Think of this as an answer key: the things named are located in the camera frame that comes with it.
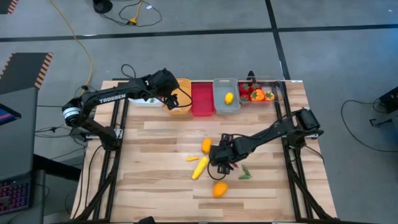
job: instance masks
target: floor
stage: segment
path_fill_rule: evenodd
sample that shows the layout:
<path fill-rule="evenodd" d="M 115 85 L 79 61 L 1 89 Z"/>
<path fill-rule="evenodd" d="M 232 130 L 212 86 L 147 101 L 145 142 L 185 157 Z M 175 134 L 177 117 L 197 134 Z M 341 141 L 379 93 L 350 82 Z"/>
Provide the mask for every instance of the floor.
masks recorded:
<path fill-rule="evenodd" d="M 121 78 L 130 63 L 138 76 L 167 68 L 177 77 L 211 79 L 257 76 L 303 80 L 310 107 L 325 134 L 320 146 L 333 200 L 342 220 L 395 223 L 398 207 L 398 155 L 372 151 L 343 126 L 345 100 L 373 102 L 398 83 L 398 1 L 372 0 L 147 0 L 162 14 L 150 27 L 119 26 L 92 10 L 91 0 L 54 0 L 84 39 L 93 59 L 91 85 Z M 116 18 L 129 2 L 114 2 Z M 142 8 L 139 23 L 159 19 Z M 133 16 L 135 10 L 124 12 Z M 39 91 L 39 105 L 60 106 L 73 97 L 89 74 L 88 59 L 49 0 L 19 0 L 14 13 L 0 15 L 0 65 L 11 53 L 53 52 Z M 373 128 L 380 116 L 371 106 L 347 104 L 350 129 L 367 144 L 397 149 L 392 127 Z M 37 129 L 63 123 L 60 108 L 37 108 Z M 52 158 L 80 146 L 71 139 L 42 139 L 35 153 Z M 79 164 L 82 151 L 60 157 Z M 68 219 L 76 183 L 47 176 L 51 194 L 45 222 Z"/>

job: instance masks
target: yellow lemon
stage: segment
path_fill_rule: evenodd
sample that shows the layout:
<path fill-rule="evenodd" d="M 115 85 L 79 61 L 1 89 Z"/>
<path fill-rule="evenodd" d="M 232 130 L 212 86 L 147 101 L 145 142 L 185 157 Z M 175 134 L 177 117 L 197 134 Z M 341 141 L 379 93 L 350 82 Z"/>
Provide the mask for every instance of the yellow lemon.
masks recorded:
<path fill-rule="evenodd" d="M 211 138 L 206 138 L 203 140 L 201 143 L 201 150 L 203 153 L 208 154 L 210 152 L 210 146 L 211 146 Z"/>
<path fill-rule="evenodd" d="M 226 184 L 226 182 L 219 181 L 213 187 L 213 196 L 221 197 L 226 193 L 227 190 L 228 190 L 228 184 Z"/>
<path fill-rule="evenodd" d="M 225 95 L 225 104 L 230 105 L 234 101 L 234 95 L 233 93 L 227 93 Z"/>

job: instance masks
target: orange striped tape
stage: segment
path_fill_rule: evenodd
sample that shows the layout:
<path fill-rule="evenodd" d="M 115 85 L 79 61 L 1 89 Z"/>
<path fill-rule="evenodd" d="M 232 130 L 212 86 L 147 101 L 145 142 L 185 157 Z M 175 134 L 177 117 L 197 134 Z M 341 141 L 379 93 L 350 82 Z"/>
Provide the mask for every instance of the orange striped tape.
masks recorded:
<path fill-rule="evenodd" d="M 47 70 L 49 69 L 49 66 L 50 66 L 50 63 L 51 63 L 51 60 L 52 60 L 52 57 L 53 57 L 53 56 L 54 56 L 53 53 L 48 53 L 48 54 L 45 56 L 45 59 L 44 59 L 42 68 L 40 69 L 40 72 L 39 72 L 39 74 L 37 75 L 37 79 L 36 79 L 36 82 L 35 82 L 35 86 L 36 86 L 38 89 L 40 89 L 40 87 L 42 87 L 45 74 L 47 73 Z"/>
<path fill-rule="evenodd" d="M 7 14 L 12 14 L 17 7 L 18 0 L 12 0 L 10 6 L 8 7 Z"/>
<path fill-rule="evenodd" d="M 2 76 L 4 75 L 4 72 L 6 72 L 7 66 L 8 66 L 9 63 L 10 63 L 10 60 L 11 60 L 12 56 L 14 56 L 14 54 L 11 54 L 11 56 L 10 56 L 9 59 L 8 59 L 8 61 L 6 62 L 6 66 L 4 66 L 4 69 L 3 69 L 3 70 L 1 71 L 1 73 L 0 73 L 0 79 L 1 79 Z"/>

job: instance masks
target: orange bin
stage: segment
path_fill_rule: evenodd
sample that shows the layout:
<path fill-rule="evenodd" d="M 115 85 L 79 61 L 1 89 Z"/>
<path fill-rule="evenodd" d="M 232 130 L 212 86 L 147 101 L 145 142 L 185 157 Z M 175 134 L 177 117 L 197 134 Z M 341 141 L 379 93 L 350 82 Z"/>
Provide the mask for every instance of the orange bin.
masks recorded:
<path fill-rule="evenodd" d="M 180 88 L 186 92 L 189 96 L 191 96 L 191 81 L 187 78 L 177 78 L 178 84 Z M 177 94 L 177 100 L 180 106 L 188 105 L 191 103 L 191 99 L 183 93 L 181 90 L 176 89 L 172 92 L 172 94 Z M 171 115 L 185 115 L 189 113 L 191 106 L 186 106 L 183 108 L 174 108 L 169 111 Z"/>

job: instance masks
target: gray bin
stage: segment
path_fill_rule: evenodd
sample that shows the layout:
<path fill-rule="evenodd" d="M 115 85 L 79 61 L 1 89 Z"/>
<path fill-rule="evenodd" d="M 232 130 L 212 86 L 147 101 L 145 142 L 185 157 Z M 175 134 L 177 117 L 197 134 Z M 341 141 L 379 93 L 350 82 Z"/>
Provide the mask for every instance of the gray bin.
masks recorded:
<path fill-rule="evenodd" d="M 224 102 L 227 93 L 233 93 L 234 101 L 230 105 Z M 238 80 L 235 78 L 216 78 L 213 80 L 214 106 L 217 114 L 235 114 L 240 109 Z"/>

